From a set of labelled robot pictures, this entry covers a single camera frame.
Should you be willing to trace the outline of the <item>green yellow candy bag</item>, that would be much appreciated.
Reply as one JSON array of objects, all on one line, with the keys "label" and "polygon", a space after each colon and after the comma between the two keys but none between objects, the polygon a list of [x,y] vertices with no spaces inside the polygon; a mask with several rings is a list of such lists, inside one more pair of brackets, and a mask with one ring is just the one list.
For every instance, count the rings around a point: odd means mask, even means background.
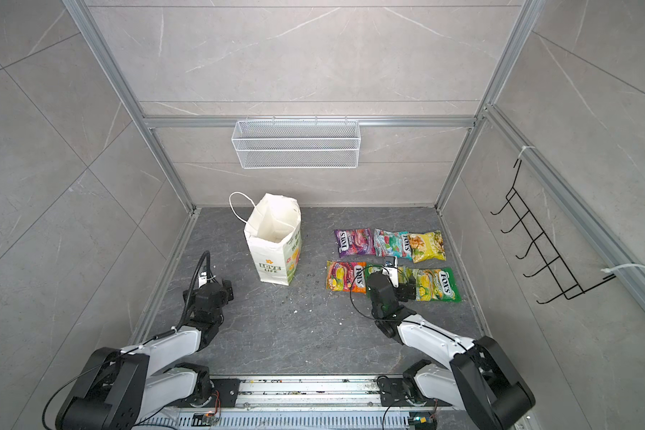
[{"label": "green yellow candy bag", "polygon": [[399,284],[401,285],[416,285],[417,284],[417,269],[410,267],[399,267]]}]

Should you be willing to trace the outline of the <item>green snack pack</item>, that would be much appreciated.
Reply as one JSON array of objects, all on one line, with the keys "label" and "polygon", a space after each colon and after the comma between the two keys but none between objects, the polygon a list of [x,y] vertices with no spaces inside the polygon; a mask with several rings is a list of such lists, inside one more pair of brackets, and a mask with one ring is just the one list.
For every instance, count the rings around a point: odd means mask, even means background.
[{"label": "green snack pack", "polygon": [[416,301],[453,302],[462,301],[456,278],[451,268],[415,269]]}]

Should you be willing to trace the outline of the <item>teal red snack bag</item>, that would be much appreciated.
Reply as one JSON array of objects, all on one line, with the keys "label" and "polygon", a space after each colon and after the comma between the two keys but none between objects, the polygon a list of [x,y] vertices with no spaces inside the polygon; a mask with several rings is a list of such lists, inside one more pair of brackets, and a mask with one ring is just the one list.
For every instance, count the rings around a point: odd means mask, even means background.
[{"label": "teal red snack bag", "polygon": [[390,232],[375,229],[373,235],[374,252],[381,257],[411,259],[410,233],[407,231]]}]

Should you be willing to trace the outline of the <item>yellow green snack bag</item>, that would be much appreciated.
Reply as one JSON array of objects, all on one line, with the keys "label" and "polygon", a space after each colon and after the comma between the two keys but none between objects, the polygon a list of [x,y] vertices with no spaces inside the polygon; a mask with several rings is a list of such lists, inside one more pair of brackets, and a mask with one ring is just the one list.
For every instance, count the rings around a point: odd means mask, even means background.
[{"label": "yellow green snack bag", "polygon": [[446,260],[444,239],[440,230],[423,234],[409,234],[408,240],[411,248],[413,263],[421,263],[427,260]]}]

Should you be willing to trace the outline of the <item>orange snack pack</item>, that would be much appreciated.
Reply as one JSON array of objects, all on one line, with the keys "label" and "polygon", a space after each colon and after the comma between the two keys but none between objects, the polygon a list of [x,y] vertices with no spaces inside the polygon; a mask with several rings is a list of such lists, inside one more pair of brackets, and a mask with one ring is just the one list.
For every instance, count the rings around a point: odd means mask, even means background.
[{"label": "orange snack pack", "polygon": [[331,291],[367,293],[365,269],[363,262],[331,262],[326,264],[325,286]]}]

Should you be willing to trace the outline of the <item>purple snack pack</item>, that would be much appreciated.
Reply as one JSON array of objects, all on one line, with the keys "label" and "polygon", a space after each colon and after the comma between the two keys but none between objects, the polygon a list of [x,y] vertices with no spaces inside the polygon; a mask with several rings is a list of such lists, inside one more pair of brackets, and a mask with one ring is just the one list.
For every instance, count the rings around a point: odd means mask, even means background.
[{"label": "purple snack pack", "polygon": [[335,229],[340,258],[350,255],[375,255],[372,229]]}]

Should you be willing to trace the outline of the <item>white floral paper bag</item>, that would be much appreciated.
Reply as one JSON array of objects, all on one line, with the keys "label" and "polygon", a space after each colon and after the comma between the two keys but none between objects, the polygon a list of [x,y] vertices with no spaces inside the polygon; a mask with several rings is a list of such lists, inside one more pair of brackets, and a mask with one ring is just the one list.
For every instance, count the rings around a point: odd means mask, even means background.
[{"label": "white floral paper bag", "polygon": [[[232,198],[240,195],[253,206],[248,219],[235,210]],[[248,195],[233,192],[229,207],[244,223],[245,240],[260,281],[290,286],[302,249],[302,214],[296,199],[265,194],[256,204]]]}]

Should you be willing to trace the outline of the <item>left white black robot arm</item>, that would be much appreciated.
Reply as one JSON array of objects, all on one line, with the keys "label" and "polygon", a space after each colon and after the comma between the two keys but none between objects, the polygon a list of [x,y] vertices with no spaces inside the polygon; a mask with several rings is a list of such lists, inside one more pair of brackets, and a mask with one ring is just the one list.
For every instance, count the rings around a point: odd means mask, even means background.
[{"label": "left white black robot arm", "polygon": [[234,298],[232,283],[202,273],[183,294],[182,326],[140,345],[94,351],[55,418],[57,429],[132,429],[174,403],[219,410],[208,367],[184,362],[206,348]]}]

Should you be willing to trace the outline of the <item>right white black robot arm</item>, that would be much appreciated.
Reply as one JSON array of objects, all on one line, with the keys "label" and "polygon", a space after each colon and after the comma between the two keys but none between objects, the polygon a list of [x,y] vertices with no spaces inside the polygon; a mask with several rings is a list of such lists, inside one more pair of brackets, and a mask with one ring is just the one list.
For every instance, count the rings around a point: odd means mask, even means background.
[{"label": "right white black robot arm", "polygon": [[387,274],[372,273],[365,283],[376,327],[429,357],[404,372],[406,400],[442,401],[466,411],[479,429],[509,429],[534,408],[535,395],[494,339],[473,340],[428,322],[401,304]]}]

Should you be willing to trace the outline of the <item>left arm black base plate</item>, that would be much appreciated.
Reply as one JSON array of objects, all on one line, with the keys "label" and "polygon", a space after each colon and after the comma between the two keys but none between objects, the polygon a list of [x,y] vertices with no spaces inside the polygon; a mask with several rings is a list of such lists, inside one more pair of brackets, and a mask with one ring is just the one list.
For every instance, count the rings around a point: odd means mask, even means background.
[{"label": "left arm black base plate", "polygon": [[241,381],[236,378],[200,380],[194,391],[184,399],[173,401],[171,407],[178,408],[235,408]]}]

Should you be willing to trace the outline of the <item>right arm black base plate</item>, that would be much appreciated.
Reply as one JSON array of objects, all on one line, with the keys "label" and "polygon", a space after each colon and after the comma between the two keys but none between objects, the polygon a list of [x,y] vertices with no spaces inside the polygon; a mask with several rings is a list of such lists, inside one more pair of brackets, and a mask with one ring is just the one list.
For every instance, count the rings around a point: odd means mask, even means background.
[{"label": "right arm black base plate", "polygon": [[385,407],[451,407],[448,402],[424,396],[410,378],[377,376],[374,381]]}]

